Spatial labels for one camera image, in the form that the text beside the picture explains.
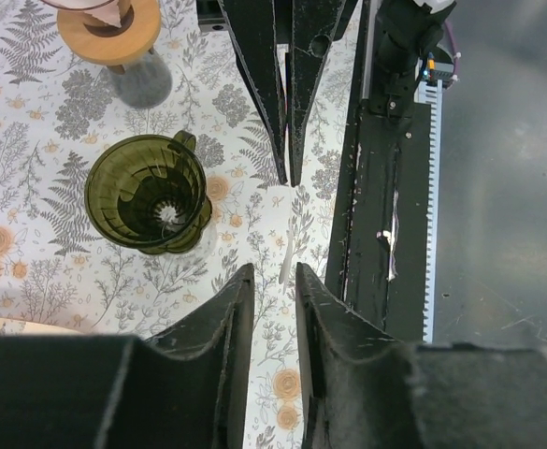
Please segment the orange coffee filter pack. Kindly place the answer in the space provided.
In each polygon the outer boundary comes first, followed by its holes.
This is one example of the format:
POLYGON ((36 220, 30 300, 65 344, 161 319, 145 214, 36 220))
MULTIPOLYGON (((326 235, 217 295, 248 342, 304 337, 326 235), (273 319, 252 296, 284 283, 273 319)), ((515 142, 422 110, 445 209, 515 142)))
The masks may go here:
POLYGON ((0 317, 0 335, 81 335, 77 330, 0 317))

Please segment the green glass dripper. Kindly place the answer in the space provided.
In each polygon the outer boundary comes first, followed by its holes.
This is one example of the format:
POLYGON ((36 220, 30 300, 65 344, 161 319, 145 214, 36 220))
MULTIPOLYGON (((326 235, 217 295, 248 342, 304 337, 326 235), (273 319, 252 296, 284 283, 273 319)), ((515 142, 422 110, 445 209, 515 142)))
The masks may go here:
POLYGON ((109 147, 84 188, 87 215, 109 242, 147 255, 182 254, 212 216, 197 138, 144 134, 109 147))

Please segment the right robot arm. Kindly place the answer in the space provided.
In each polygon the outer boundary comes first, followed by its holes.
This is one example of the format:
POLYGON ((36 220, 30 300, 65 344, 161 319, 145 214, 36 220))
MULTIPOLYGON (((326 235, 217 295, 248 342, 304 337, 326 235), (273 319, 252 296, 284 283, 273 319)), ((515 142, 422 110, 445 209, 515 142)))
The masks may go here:
MULTIPOLYGON (((238 71, 265 126, 280 183, 301 182, 310 112, 331 44, 354 1, 204 1, 199 22, 228 32, 238 71)), ((365 20, 364 81, 372 112, 402 119, 422 80, 419 62, 443 37, 454 1, 381 1, 365 20)))

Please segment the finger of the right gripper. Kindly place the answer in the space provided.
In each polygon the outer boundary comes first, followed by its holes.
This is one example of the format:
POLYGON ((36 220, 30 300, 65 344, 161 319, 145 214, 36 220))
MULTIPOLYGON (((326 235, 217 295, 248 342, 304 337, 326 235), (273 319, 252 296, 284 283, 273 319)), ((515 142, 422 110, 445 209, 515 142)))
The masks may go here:
POLYGON ((279 183, 285 184, 285 94, 277 54, 274 3, 229 0, 219 5, 238 70, 269 137, 279 183))
POLYGON ((292 3, 287 118, 293 186, 302 180, 309 115, 344 8, 345 3, 337 0, 292 3))

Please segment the grey glass carafe wooden collar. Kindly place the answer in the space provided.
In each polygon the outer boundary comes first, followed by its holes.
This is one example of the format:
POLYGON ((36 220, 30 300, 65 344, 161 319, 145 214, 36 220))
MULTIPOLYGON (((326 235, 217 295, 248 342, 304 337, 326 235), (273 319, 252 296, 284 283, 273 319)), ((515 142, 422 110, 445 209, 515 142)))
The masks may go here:
POLYGON ((135 109, 162 104, 172 89, 172 76, 154 48, 161 32, 157 1, 118 1, 122 25, 90 26, 76 13, 58 9, 58 32, 80 59, 101 65, 111 76, 115 94, 135 109))

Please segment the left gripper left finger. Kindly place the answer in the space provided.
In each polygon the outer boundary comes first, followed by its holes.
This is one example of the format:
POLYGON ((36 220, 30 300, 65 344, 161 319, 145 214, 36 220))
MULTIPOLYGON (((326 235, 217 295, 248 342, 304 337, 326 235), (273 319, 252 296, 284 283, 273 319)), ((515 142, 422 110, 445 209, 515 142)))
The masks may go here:
POLYGON ((254 273, 161 333, 0 336, 0 448, 239 448, 254 273))

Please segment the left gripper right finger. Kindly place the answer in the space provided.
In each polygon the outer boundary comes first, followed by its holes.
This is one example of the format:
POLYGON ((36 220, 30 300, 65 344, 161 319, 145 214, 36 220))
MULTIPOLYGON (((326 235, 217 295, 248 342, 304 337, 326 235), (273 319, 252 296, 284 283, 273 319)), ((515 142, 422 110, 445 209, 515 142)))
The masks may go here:
POLYGON ((395 340, 295 272, 306 448, 547 448, 547 344, 395 340))

